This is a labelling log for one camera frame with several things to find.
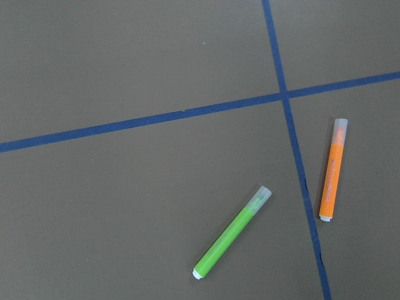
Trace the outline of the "green highlighter pen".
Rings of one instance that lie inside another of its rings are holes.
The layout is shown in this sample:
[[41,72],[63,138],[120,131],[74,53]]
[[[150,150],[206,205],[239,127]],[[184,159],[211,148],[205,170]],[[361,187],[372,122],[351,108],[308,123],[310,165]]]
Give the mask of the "green highlighter pen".
[[261,186],[247,204],[240,210],[227,228],[214,241],[202,258],[193,267],[192,275],[195,279],[205,278],[231,244],[242,233],[253,217],[272,196],[271,190]]

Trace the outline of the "orange highlighter pen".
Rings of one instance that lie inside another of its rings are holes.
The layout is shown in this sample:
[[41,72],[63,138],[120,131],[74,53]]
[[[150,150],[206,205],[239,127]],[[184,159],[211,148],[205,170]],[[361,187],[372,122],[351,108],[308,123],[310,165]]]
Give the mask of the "orange highlighter pen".
[[347,128],[347,119],[335,120],[319,209],[320,220],[327,223],[331,221],[334,214]]

